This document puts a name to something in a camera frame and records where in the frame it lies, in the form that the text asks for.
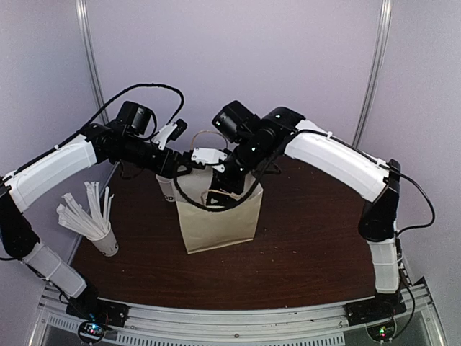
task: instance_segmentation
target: paper bag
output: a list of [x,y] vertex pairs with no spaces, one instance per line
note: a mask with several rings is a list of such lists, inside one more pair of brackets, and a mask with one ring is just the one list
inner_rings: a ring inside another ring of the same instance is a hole
[[[191,199],[203,204],[203,200],[207,200],[211,180],[212,168],[208,167],[206,170],[192,170],[191,174],[179,177],[178,183]],[[253,182],[254,178],[248,174],[241,196]],[[187,253],[193,254],[253,240],[261,209],[262,192],[259,184],[243,204],[220,213],[211,213],[189,204],[175,189],[179,224]]]

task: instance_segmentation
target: white paper cup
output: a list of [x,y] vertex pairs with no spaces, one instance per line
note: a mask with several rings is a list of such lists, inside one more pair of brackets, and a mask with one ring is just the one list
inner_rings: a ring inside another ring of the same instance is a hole
[[174,197],[173,189],[173,179],[163,178],[159,175],[156,175],[158,184],[160,185],[161,193],[164,194],[165,200],[167,202],[174,202],[176,198]]
[[112,227],[108,234],[100,239],[91,240],[91,242],[104,256],[111,257],[118,252],[118,243]]

